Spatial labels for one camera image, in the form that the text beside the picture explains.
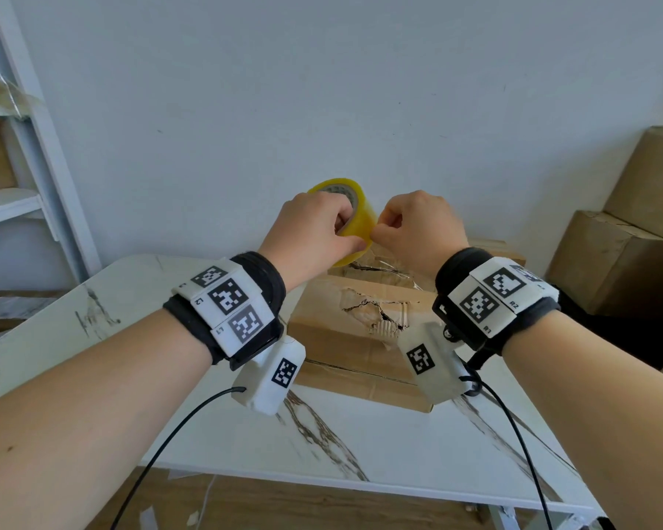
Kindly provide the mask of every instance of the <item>white marble table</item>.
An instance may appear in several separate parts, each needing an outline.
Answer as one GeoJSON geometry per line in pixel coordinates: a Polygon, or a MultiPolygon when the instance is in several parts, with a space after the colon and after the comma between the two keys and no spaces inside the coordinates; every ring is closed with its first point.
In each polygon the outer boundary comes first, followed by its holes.
{"type": "MultiPolygon", "coordinates": [[[[104,269],[0,339],[0,396],[157,310],[172,286],[204,264],[138,255],[104,269]]],[[[299,293],[289,294],[283,317],[297,298],[299,293]]],[[[482,376],[520,420],[561,528],[603,515],[503,360],[491,359],[482,376]]],[[[143,462],[191,409],[234,378],[228,365],[212,367],[143,462]]],[[[504,507],[504,519],[512,508],[540,509],[518,440],[503,411],[483,395],[425,414],[293,386],[276,417],[225,397],[200,411],[156,466],[476,502],[504,507]]]]}

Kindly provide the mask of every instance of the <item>floor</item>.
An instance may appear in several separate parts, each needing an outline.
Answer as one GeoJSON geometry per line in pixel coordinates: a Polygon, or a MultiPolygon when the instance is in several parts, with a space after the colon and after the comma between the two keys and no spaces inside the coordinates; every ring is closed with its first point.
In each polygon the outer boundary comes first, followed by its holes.
{"type": "MultiPolygon", "coordinates": [[[[140,472],[141,469],[133,472],[87,530],[110,528],[140,472]]],[[[483,508],[469,512],[459,502],[211,474],[169,478],[165,470],[153,469],[148,474],[118,525],[119,530],[488,530],[494,527],[483,508]],[[210,490],[202,517],[207,489],[210,490]],[[147,521],[141,525],[141,513],[150,507],[157,526],[148,525],[147,521]]],[[[532,515],[527,510],[518,514],[521,527],[532,515]]]]}

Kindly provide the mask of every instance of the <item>yellow tape roll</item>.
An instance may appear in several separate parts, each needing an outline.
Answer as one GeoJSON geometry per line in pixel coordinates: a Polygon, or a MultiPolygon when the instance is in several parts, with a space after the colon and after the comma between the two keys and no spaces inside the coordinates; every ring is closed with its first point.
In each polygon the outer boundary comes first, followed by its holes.
{"type": "Polygon", "coordinates": [[[371,229],[378,220],[376,214],[371,204],[366,200],[366,195],[363,194],[361,186],[351,179],[327,180],[321,184],[317,184],[308,193],[311,194],[315,191],[328,191],[333,194],[346,195],[351,201],[351,206],[354,207],[354,215],[351,216],[351,219],[336,234],[339,236],[360,236],[365,240],[366,248],[363,251],[342,258],[334,267],[338,268],[346,264],[351,264],[371,247],[371,229]]]}

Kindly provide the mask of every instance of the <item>black cable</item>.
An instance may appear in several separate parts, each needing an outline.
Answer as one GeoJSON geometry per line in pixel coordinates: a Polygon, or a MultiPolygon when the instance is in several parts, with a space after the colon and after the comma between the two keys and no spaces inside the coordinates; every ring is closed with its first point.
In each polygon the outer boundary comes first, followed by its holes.
{"type": "Polygon", "coordinates": [[[157,449],[157,452],[155,452],[155,455],[152,456],[152,459],[150,460],[150,463],[145,467],[145,470],[142,471],[138,479],[135,481],[135,485],[133,485],[133,488],[130,490],[128,493],[128,496],[125,498],[125,501],[123,502],[123,506],[120,507],[118,510],[118,515],[115,516],[115,519],[113,520],[113,524],[111,524],[111,530],[115,530],[115,528],[118,526],[118,523],[120,522],[120,518],[123,517],[123,514],[125,513],[125,508],[128,507],[128,504],[132,500],[133,496],[135,495],[135,491],[138,490],[138,487],[142,483],[143,479],[145,479],[145,475],[150,471],[152,468],[152,465],[155,464],[155,461],[159,457],[160,454],[162,454],[162,451],[167,447],[169,444],[169,441],[172,440],[172,438],[177,435],[178,431],[184,426],[191,417],[193,417],[197,412],[201,410],[207,403],[211,403],[212,401],[216,400],[219,396],[223,396],[224,394],[229,394],[231,392],[245,392],[245,387],[244,386],[232,386],[230,389],[226,389],[225,391],[221,391],[218,394],[214,394],[211,398],[207,398],[206,400],[202,401],[199,405],[197,405],[190,414],[188,414],[183,421],[181,421],[175,430],[169,434],[167,439],[162,443],[162,445],[157,449]]]}
{"type": "Polygon", "coordinates": [[[506,416],[508,417],[508,421],[513,426],[513,431],[515,431],[515,434],[518,437],[518,442],[520,442],[520,447],[523,448],[523,453],[525,454],[525,460],[528,462],[528,466],[530,467],[530,473],[533,475],[533,481],[535,482],[535,488],[538,490],[538,497],[540,498],[540,504],[543,507],[543,513],[545,514],[545,521],[548,524],[548,530],[553,530],[552,521],[550,520],[550,514],[548,513],[548,506],[545,503],[545,496],[543,495],[543,490],[540,488],[540,482],[538,481],[538,473],[535,471],[535,467],[533,466],[533,461],[531,460],[530,454],[528,453],[528,448],[527,446],[525,446],[525,441],[523,440],[523,436],[520,434],[520,430],[518,429],[518,426],[513,420],[511,411],[509,411],[508,407],[505,406],[501,398],[498,397],[496,391],[493,390],[489,385],[487,385],[484,382],[484,380],[482,380],[481,377],[479,377],[477,372],[472,371],[470,373],[471,373],[470,376],[461,376],[460,381],[470,381],[474,383],[479,383],[483,388],[489,391],[491,395],[495,398],[495,400],[498,401],[498,405],[500,405],[501,408],[504,410],[504,413],[506,413],[506,416]]]}

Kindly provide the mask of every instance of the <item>left hand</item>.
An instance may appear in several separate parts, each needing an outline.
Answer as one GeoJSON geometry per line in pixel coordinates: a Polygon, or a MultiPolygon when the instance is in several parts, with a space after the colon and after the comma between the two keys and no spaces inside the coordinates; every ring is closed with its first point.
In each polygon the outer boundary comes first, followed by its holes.
{"type": "Polygon", "coordinates": [[[358,236],[336,235],[353,214],[351,202],[341,194],[295,195],[283,204],[258,252],[277,268],[290,291],[365,249],[365,241],[358,236]]]}

